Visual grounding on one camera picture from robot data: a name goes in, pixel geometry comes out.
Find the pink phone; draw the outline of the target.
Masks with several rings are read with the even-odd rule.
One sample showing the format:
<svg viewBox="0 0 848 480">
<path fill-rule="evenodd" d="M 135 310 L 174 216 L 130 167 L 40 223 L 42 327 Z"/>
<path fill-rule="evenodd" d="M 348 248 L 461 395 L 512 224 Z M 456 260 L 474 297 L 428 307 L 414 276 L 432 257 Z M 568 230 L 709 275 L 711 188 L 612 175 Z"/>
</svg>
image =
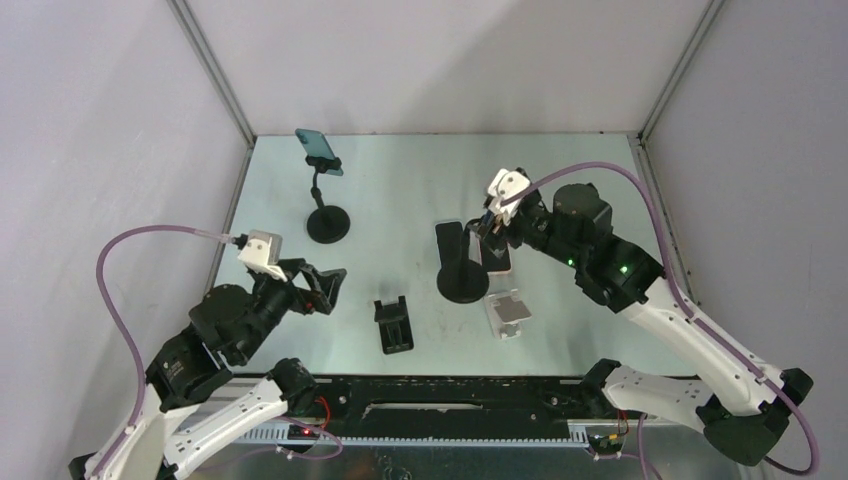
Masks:
<svg viewBox="0 0 848 480">
<path fill-rule="evenodd" d="M 478 240 L 480 260 L 489 274 L 506 274 L 512 269 L 509 243 L 506 238 L 486 235 Z"/>
</svg>

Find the light blue phone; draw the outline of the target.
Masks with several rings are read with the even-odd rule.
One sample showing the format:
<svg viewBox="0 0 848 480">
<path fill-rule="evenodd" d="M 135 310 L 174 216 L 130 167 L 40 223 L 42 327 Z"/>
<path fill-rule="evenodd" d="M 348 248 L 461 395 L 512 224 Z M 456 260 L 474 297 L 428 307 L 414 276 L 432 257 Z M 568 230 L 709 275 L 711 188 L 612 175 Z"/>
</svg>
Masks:
<svg viewBox="0 0 848 480">
<path fill-rule="evenodd" d="M 441 267 L 470 259 L 470 235 L 466 222 L 443 221 L 435 225 L 434 231 Z"/>
</svg>

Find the black round-base phone stand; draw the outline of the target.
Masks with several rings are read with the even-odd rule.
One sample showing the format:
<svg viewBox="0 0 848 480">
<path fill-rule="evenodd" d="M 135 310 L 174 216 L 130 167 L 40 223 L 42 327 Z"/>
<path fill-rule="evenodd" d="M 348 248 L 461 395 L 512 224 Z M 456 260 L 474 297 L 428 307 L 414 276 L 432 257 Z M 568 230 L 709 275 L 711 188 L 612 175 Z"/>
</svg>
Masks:
<svg viewBox="0 0 848 480">
<path fill-rule="evenodd" d="M 470 304 L 482 299 L 489 289 L 489 277 L 483 266 L 470 259 L 441 267 L 436 276 L 436 286 L 442 297 L 457 304 Z"/>
</svg>

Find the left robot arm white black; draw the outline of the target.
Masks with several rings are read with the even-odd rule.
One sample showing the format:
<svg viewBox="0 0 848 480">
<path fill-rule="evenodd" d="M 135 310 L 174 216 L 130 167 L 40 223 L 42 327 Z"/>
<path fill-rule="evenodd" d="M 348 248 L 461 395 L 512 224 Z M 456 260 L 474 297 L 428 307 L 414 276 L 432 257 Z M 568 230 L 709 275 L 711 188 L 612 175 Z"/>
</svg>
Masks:
<svg viewBox="0 0 848 480">
<path fill-rule="evenodd" d="M 232 380 L 232 366 L 248 363 L 286 314 L 330 314 L 347 276 L 345 269 L 318 271 L 303 259 L 281 260 L 276 268 L 279 278 L 254 272 L 251 290 L 219 285 L 190 310 L 190 324 L 144 371 L 142 406 L 115 434 L 118 447 L 72 459 L 72 478 L 186 479 L 254 427 L 312 411 L 315 378 L 299 359 L 285 358 L 246 394 L 180 427 Z"/>
</svg>

